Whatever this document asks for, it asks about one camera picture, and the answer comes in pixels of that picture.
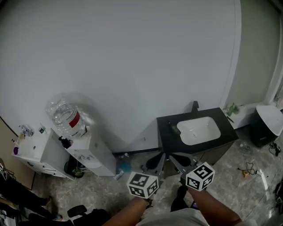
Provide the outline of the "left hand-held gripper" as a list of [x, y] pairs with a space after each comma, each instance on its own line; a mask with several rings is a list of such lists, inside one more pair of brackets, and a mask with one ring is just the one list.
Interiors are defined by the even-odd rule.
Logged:
[[149, 159], [146, 171], [131, 170], [127, 181], [129, 193], [136, 197], [150, 198], [159, 188], [159, 176], [163, 170], [166, 154], [157, 154]]

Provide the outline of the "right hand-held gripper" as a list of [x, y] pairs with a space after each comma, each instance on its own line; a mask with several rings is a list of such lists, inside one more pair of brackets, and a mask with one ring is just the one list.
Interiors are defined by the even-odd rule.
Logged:
[[181, 174], [181, 178], [185, 180], [187, 187], [202, 191], [212, 183], [215, 170], [207, 162], [188, 172], [188, 166], [195, 166], [197, 164], [195, 158], [190, 155], [184, 155], [183, 153], [174, 153], [169, 158]]

